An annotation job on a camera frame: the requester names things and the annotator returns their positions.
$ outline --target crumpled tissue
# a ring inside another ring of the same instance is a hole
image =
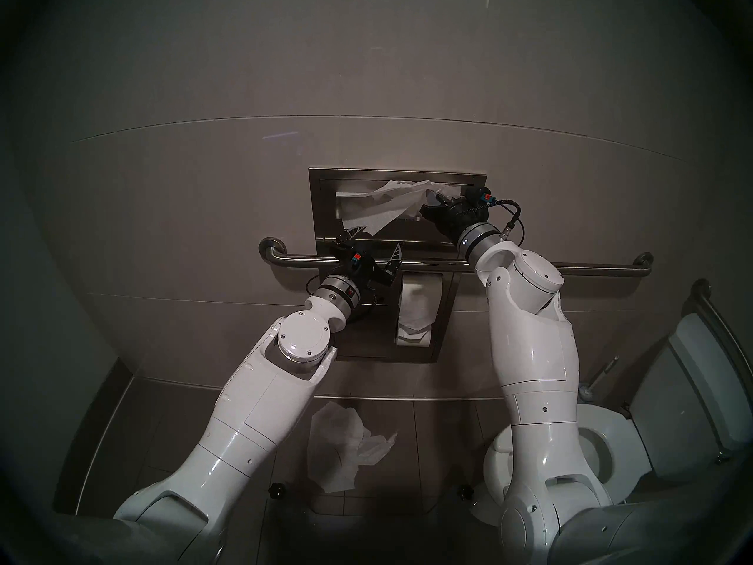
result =
[[[399,216],[415,218],[421,206],[433,200],[430,192],[441,192],[449,198],[460,196],[460,186],[390,180],[373,192],[336,192],[343,228],[366,227],[376,234]]]
[[[396,436],[371,435],[355,409],[330,401],[311,417],[309,478],[326,493],[352,490],[359,466],[378,463],[392,449]]]

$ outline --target white paper towel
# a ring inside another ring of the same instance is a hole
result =
[[[429,346],[441,299],[441,275],[403,273],[398,335],[394,340],[398,346]]]
[[[355,488],[359,466],[373,466],[392,449],[397,433],[389,439],[373,436],[358,412],[328,402],[311,417],[308,474],[324,492]]]
[[[388,223],[406,216],[418,216],[421,206],[432,201],[429,191],[441,192],[447,197],[460,195],[460,186],[423,182],[395,182],[390,180],[373,192],[336,192],[340,204],[343,228],[365,226],[366,232],[376,234]]]

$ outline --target gray tiled wall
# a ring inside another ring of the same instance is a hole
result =
[[[676,322],[674,267],[733,177],[720,167],[747,95],[685,0],[52,6],[5,77],[16,160],[66,277],[143,377],[221,386],[303,302],[309,272],[256,246],[314,250],[309,166],[485,172],[552,261],[652,251],[637,287],[567,281],[584,376],[618,353],[626,368]],[[338,362],[322,391],[493,393],[488,342],[469,278],[439,363]]]

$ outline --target black knob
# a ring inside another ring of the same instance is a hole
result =
[[[269,487],[267,492],[269,492],[269,498],[280,499],[285,497],[287,491],[284,484],[278,484],[276,482]]]

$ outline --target toilet paper roll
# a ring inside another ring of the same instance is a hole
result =
[[[400,295],[400,314],[395,343],[398,346],[429,347],[432,324],[442,299],[442,276],[405,273]]]

